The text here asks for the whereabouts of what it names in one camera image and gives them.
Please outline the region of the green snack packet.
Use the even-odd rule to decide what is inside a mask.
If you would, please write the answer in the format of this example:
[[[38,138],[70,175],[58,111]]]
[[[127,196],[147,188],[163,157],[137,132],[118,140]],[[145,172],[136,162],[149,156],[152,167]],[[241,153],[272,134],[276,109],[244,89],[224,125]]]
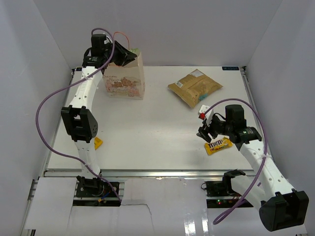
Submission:
[[[130,49],[130,51],[136,55],[139,55],[140,54],[140,50],[138,48],[133,48],[133,49]]]

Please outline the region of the yellow m&m candy bag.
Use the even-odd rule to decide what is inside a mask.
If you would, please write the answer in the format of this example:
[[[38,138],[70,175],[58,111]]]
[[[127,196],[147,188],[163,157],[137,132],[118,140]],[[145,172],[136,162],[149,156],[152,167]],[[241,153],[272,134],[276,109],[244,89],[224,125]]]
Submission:
[[[206,153],[208,155],[212,155],[216,152],[219,152],[221,150],[231,148],[233,146],[233,143],[226,137],[219,139],[212,143],[205,143],[204,147],[206,150]]]

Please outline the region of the large brown snack bag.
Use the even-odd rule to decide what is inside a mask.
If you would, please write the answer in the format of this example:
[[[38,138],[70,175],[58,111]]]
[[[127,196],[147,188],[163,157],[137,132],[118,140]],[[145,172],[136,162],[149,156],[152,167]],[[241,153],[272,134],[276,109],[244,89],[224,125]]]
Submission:
[[[194,108],[200,101],[223,88],[223,86],[196,69],[180,80],[169,84],[168,88],[178,95],[190,108]]]

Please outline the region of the small yellow snack packet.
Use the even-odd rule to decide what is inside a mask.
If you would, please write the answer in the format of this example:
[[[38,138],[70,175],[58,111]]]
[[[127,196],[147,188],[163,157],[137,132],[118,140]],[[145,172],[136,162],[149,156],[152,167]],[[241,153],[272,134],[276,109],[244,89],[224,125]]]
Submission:
[[[103,140],[98,137],[94,138],[94,148],[97,150],[103,144]]]

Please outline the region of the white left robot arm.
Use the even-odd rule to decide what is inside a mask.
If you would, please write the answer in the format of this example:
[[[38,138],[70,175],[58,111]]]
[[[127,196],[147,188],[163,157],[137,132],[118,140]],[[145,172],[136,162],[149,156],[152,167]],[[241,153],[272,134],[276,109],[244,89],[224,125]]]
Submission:
[[[87,190],[93,196],[103,193],[104,184],[97,180],[101,170],[95,152],[95,137],[98,122],[92,114],[92,104],[99,82],[109,63],[125,66],[137,55],[105,34],[92,34],[91,47],[85,52],[82,63],[82,78],[77,91],[67,107],[62,107],[61,116],[67,134],[74,141],[81,160],[80,182],[89,182]]]

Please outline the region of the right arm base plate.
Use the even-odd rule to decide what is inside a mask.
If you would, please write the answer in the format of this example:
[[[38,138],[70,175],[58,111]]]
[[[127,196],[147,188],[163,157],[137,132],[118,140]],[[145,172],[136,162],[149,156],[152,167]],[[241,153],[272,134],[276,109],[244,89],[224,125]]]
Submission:
[[[206,193],[207,208],[231,208],[241,198],[241,195],[228,193],[222,181],[205,181],[200,188]]]

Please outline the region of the printed paper gift bag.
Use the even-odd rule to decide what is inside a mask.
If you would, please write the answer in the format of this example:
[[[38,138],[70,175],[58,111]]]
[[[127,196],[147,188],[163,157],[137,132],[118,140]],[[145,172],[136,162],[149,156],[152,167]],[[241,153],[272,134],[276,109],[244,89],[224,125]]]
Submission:
[[[103,73],[103,80],[110,97],[143,99],[145,77],[141,52],[126,66],[108,64]]]

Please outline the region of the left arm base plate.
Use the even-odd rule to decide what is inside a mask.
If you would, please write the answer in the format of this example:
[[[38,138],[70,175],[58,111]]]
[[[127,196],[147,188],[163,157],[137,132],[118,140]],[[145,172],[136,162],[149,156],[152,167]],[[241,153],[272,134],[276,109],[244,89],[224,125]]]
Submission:
[[[111,186],[98,179],[77,176],[73,205],[76,207],[119,207],[115,193],[119,194],[120,183],[110,182]]]

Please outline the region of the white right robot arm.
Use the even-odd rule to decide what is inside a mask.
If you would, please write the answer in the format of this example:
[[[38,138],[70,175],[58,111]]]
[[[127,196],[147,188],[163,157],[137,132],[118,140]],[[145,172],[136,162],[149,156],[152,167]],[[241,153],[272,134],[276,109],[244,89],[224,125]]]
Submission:
[[[305,191],[297,191],[272,157],[264,152],[262,136],[256,128],[247,125],[243,107],[227,105],[225,117],[220,118],[212,108],[202,105],[198,116],[202,120],[198,137],[210,144],[218,135],[227,136],[255,171],[253,180],[241,170],[224,173],[223,192],[228,196],[241,195],[235,207],[243,201],[249,202],[258,210],[263,226],[270,232],[304,224],[309,197]]]

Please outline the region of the aluminium table frame rail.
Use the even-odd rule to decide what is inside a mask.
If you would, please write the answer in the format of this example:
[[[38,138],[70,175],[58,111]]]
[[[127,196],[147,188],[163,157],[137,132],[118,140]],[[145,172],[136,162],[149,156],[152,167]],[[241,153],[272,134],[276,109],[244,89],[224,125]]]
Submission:
[[[105,178],[129,177],[221,177],[229,170],[102,170]],[[79,175],[78,170],[47,170],[45,177],[74,177]]]

